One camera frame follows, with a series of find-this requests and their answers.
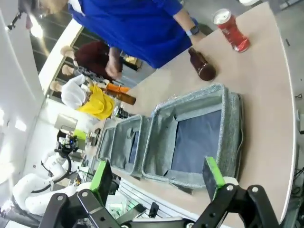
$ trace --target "blue jacket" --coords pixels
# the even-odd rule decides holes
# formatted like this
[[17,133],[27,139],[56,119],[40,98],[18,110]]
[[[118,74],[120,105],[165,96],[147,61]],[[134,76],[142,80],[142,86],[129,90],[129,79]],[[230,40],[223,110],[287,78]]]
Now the blue jacket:
[[73,18],[110,46],[160,68],[191,46],[172,17],[177,0],[79,0],[83,14],[70,6]]

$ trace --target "red can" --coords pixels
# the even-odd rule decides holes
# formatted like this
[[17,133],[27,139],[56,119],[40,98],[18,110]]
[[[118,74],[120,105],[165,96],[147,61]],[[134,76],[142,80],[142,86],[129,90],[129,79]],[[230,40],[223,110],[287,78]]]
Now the red can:
[[213,23],[219,27],[226,39],[237,52],[246,51],[250,46],[248,37],[244,36],[237,27],[236,17],[228,9],[218,10],[213,17]]

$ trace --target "tabletop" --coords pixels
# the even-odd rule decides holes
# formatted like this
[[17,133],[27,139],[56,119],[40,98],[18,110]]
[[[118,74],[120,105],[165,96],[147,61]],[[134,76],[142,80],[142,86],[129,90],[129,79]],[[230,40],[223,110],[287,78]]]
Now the tabletop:
[[[262,185],[282,221],[291,191],[295,168],[295,108],[285,50],[275,17],[267,3],[237,18],[237,25],[251,41],[244,53],[234,51],[220,30],[195,46],[215,66],[212,82],[202,81],[184,51],[133,88],[135,105],[126,111],[150,116],[155,106],[172,97],[222,83],[244,100],[245,144],[242,152],[240,186]],[[190,212],[200,214],[209,204],[205,190],[188,195],[169,184],[136,180],[116,173],[133,184]],[[236,215],[225,222],[243,227]]]

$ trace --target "bolt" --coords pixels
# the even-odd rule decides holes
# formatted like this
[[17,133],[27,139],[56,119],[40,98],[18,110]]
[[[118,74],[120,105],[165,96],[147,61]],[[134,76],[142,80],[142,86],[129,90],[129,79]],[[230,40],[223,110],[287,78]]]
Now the bolt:
[[232,191],[233,190],[233,186],[232,185],[228,185],[226,188],[228,191]]
[[253,187],[253,188],[252,188],[252,191],[253,191],[253,192],[257,192],[257,191],[258,191],[258,188],[257,188],[257,187]]
[[194,223],[193,222],[191,222],[191,223],[188,223],[187,225],[186,225],[186,228],[192,228],[192,226],[194,225]]

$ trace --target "smartwatch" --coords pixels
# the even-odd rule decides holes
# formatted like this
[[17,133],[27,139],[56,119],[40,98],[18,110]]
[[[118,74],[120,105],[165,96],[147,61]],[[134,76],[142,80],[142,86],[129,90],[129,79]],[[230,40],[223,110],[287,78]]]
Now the smartwatch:
[[188,37],[196,35],[200,32],[199,27],[197,25],[193,26],[189,31],[186,31]]

